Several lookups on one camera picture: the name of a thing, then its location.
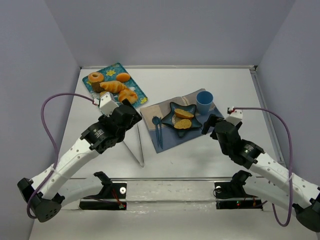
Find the brown bread slice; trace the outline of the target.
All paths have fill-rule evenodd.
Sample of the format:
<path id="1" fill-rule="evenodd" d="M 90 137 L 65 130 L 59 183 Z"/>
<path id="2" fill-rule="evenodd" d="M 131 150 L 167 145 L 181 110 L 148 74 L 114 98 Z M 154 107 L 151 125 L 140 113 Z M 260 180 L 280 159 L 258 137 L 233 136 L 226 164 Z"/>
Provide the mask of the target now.
<path id="1" fill-rule="evenodd" d="M 181 119 L 174 124 L 174 128 L 178 130 L 186 130 L 189 129 L 191 126 L 192 121 L 187 118 Z"/>

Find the oval seeded bread slice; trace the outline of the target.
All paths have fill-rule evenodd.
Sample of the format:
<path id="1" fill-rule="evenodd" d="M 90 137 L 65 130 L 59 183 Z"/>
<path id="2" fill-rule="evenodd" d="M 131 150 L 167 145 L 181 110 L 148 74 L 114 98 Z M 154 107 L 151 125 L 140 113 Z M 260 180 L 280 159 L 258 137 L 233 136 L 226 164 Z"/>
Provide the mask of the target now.
<path id="1" fill-rule="evenodd" d="M 194 118 L 194 114 L 188 112 L 188 111 L 185 111 L 183 109 L 180 109 L 180 108 L 176 108 L 174 110 L 174 114 L 177 118 L 180 118 L 180 119 L 188 119 L 188 120 L 191 120 Z"/>

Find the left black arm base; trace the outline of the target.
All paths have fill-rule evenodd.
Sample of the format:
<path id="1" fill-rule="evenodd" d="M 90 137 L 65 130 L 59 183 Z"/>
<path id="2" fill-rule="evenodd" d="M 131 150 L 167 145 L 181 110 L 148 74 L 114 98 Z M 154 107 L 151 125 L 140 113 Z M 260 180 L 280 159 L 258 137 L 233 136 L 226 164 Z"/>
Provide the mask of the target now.
<path id="1" fill-rule="evenodd" d="M 91 211 L 125 211 L 127 209 L 127 182 L 113 182 L 108 192 L 82 198 L 79 202 L 81 210 Z"/>

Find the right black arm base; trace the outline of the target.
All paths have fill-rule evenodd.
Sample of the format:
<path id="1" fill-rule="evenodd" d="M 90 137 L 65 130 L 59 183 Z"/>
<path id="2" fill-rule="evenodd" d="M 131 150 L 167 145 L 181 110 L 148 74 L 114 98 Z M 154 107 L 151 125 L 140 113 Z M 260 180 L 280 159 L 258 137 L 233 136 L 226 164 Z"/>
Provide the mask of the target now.
<path id="1" fill-rule="evenodd" d="M 216 182 L 213 196 L 216 198 L 217 210 L 263 209 L 266 201 L 249 195 L 242 185 L 231 182 Z"/>

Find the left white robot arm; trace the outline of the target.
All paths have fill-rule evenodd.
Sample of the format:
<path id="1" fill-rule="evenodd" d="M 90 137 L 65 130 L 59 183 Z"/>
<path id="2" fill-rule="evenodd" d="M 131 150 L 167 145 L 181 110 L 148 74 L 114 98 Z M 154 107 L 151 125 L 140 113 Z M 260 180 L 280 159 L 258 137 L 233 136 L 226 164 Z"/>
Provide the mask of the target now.
<path id="1" fill-rule="evenodd" d="M 114 147 L 125 138 L 126 131 L 142 120 L 128 99 L 120 104 L 101 101 L 106 107 L 98 121 L 89 126 L 73 146 L 37 176 L 22 178 L 17 187 L 27 203 L 29 218 L 44 223 L 52 219 L 65 205 L 85 197 L 100 200 L 108 194 L 116 195 L 113 182 L 102 171 L 78 184 L 70 178 L 89 161 Z"/>

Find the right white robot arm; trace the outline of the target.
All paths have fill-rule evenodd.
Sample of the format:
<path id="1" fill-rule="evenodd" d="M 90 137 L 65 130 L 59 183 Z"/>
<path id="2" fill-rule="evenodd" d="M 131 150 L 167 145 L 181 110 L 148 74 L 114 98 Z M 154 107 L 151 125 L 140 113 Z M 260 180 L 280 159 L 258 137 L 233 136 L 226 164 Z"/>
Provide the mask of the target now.
<path id="1" fill-rule="evenodd" d="M 234 124 L 231 117 L 223 119 L 211 114 L 202 133 L 213 127 L 211 138 L 219 142 L 221 151 L 234 163 L 267 179 L 273 187 L 261 191 L 260 196 L 273 204 L 294 211 L 296 219 L 307 229 L 320 231 L 320 188 L 290 173 L 273 160 L 260 146 L 240 137 L 241 122 Z"/>

